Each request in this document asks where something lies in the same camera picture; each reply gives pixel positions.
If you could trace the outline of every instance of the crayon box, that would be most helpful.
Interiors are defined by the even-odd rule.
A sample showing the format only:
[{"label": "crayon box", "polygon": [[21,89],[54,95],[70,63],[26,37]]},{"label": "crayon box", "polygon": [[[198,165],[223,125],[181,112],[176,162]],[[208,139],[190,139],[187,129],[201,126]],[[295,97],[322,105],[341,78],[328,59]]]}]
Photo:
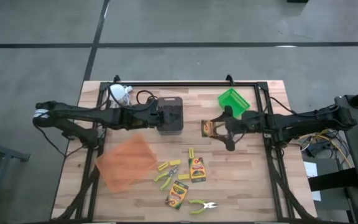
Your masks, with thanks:
[{"label": "crayon box", "polygon": [[203,158],[189,159],[190,179],[193,183],[206,181],[206,172]]},{"label": "crayon box", "polygon": [[165,199],[165,203],[175,209],[179,209],[185,196],[187,194],[189,187],[179,181],[173,183],[171,190],[169,190],[169,195]]}]

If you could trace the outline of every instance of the concrete floor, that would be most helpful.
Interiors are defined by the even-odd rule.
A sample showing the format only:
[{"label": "concrete floor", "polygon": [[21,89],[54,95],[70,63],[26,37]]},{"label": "concrete floor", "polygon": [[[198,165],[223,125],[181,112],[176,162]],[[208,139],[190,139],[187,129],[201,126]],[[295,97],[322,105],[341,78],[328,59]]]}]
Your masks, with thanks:
[{"label": "concrete floor", "polygon": [[[92,43],[103,0],[0,0],[0,44]],[[101,42],[358,41],[358,1],[112,0]],[[13,162],[0,223],[48,220],[61,155],[32,126],[36,102],[76,104],[90,49],[0,49],[0,145],[31,153]],[[285,81],[306,111],[358,92],[358,47],[99,49],[91,80]],[[67,141],[46,129],[62,150]]]}]

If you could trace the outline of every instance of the wooden table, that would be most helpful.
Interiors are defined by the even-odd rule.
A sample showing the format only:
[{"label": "wooden table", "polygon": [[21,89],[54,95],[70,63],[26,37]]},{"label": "wooden table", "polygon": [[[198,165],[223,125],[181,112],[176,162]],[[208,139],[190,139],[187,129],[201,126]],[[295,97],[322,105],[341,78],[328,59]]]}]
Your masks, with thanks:
[{"label": "wooden table", "polygon": [[[270,96],[289,107],[284,83],[281,80],[267,81]],[[94,107],[100,82],[84,82],[78,106]],[[142,90],[137,87],[134,95]],[[199,215],[190,215],[199,205],[189,205],[186,201],[181,209],[175,210],[164,204],[168,187],[160,191],[161,182],[153,182],[158,172],[152,170],[146,179],[134,184],[127,192],[112,194],[104,180],[99,181],[98,197],[94,211],[94,221],[111,222],[213,222],[213,221],[277,221],[272,198],[266,153],[261,134],[246,134],[236,144],[236,150],[225,150],[220,141],[201,137],[201,120],[213,119],[222,113],[217,97],[228,87],[147,87],[156,96],[179,96],[183,99],[184,128],[179,136],[161,136],[156,129],[133,131],[113,131],[106,133],[104,151],[114,149],[135,133],[142,133],[160,163],[181,159],[179,174],[188,173],[188,148],[195,149],[195,157],[202,157],[206,165],[207,181],[191,183],[187,200],[201,199],[218,203],[218,207]],[[234,87],[250,104],[250,110],[257,110],[255,92],[251,87]],[[276,102],[272,102],[274,113],[288,114]],[[91,124],[76,121],[84,127]],[[79,141],[69,144],[68,152],[77,149]],[[60,184],[57,190],[52,217],[59,216],[71,203],[81,185],[86,149],[72,154],[64,163]],[[285,148],[285,167],[291,191],[306,210],[316,216],[305,167],[299,147]],[[284,213],[286,208],[283,194],[280,193]]]}]

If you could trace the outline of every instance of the pliers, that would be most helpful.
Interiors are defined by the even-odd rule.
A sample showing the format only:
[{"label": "pliers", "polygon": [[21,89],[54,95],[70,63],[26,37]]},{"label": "pliers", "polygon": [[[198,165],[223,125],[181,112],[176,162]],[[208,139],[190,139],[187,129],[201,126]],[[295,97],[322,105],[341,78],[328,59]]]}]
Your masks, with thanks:
[{"label": "pliers", "polygon": [[192,215],[197,215],[200,214],[201,212],[205,211],[207,208],[216,208],[218,205],[215,202],[208,202],[205,203],[205,201],[203,200],[189,200],[190,203],[200,203],[202,205],[204,205],[203,208],[197,210],[197,211],[191,211],[190,214]]},{"label": "pliers", "polygon": [[156,177],[154,179],[154,182],[157,182],[158,180],[160,180],[162,177],[168,176],[167,180],[165,181],[165,183],[161,186],[160,190],[163,190],[172,180],[172,176],[174,174],[176,174],[176,172],[178,171],[179,166],[173,166],[172,169],[169,172],[164,172],[163,174],[160,174],[158,177]]}]

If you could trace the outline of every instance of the green bowl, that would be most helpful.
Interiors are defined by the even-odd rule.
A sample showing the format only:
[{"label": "green bowl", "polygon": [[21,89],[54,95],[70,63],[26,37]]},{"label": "green bowl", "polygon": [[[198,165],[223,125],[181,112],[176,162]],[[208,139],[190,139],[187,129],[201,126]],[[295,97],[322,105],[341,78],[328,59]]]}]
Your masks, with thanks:
[{"label": "green bowl", "polygon": [[248,110],[250,104],[241,97],[241,95],[234,89],[225,91],[222,95],[218,97],[219,105],[222,109],[225,106],[231,106],[233,109],[233,117],[240,116],[244,111]]}]

